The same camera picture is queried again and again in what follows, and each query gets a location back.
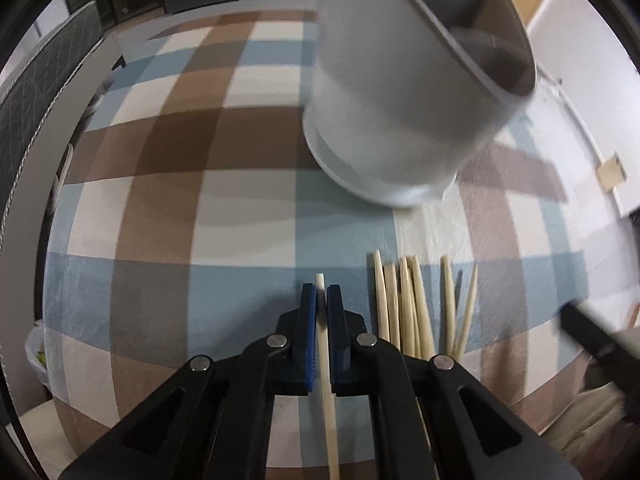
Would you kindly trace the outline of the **cream chopstick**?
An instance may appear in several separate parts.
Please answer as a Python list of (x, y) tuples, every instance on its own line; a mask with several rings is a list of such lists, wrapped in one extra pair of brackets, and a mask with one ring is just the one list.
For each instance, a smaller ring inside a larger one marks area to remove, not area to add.
[(454, 278), (448, 256), (442, 256), (442, 296), (444, 296), (445, 315), (445, 350), (448, 356), (454, 355), (456, 345), (456, 293), (454, 292)]
[(416, 343), (416, 324), (414, 324), (414, 295), (411, 276), (409, 273), (407, 259), (402, 257), (399, 260), (400, 275), (400, 338), (402, 352), (406, 356), (416, 358), (416, 350), (419, 345)]
[(376, 296), (376, 314), (378, 315), (378, 336), (386, 341), (390, 341), (390, 320), (388, 319), (386, 286), (381, 253), (378, 250), (373, 253), (373, 266)]
[(454, 346), (454, 358), (457, 361), (462, 359), (465, 354), (466, 345), (468, 344), (469, 336), (471, 333), (471, 327), (473, 323), (473, 314), (476, 304), (478, 285), (478, 264), (475, 263), (472, 269), (471, 283), (469, 287), (468, 296), (466, 297), (466, 304), (464, 310), (464, 317), (461, 328), (458, 333), (458, 339)]
[(341, 479), (340, 456), (338, 456), (335, 400), (331, 388), (329, 327), (326, 317), (326, 282), (322, 273), (314, 277), (317, 289), (317, 346), (320, 370), (320, 391), (324, 433), (326, 434), (326, 456), (328, 456), (329, 478)]
[(390, 323), (390, 342), (398, 349), (401, 348), (399, 325), (399, 301), (397, 273), (393, 264), (384, 266), (385, 289), (387, 297), (388, 322)]
[(422, 359), (428, 361), (435, 355), (435, 343), (420, 262), (416, 256), (410, 256), (408, 263), (412, 273), (414, 299), (416, 300), (416, 318), (418, 319), (421, 356)]

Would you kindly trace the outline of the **plaid checkered tablecloth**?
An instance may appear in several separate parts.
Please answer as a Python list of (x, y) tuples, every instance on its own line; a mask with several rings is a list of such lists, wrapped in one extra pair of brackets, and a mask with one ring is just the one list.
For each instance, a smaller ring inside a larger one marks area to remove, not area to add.
[(53, 403), (75, 451), (190, 356), (270, 333), (317, 274), (373, 325), (371, 256), (416, 256), (433, 323), (440, 260), (477, 291), (463, 365), (543, 430), (582, 386), (556, 312), (585, 298), (612, 330), (639, 301), (634, 237), (545, 81), (439, 202), (363, 202), (307, 150), (317, 27), (307, 11), (200, 18), (132, 52), (75, 148), (44, 272)]

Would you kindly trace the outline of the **grey white utensil holder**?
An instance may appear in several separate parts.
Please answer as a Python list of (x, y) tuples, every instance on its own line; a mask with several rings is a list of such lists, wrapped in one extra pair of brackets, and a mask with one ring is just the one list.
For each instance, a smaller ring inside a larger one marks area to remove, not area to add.
[(371, 203), (442, 198), (535, 93), (511, 0), (319, 0), (318, 26), (306, 143)]

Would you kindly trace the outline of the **grey padded bench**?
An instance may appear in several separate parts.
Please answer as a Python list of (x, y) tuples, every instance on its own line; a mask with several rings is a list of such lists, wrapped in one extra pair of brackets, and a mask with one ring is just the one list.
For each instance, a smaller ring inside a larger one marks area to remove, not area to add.
[(58, 165), (122, 49), (88, 3), (1, 87), (1, 377), (24, 413), (44, 399), (24, 344), (35, 322), (38, 245)]

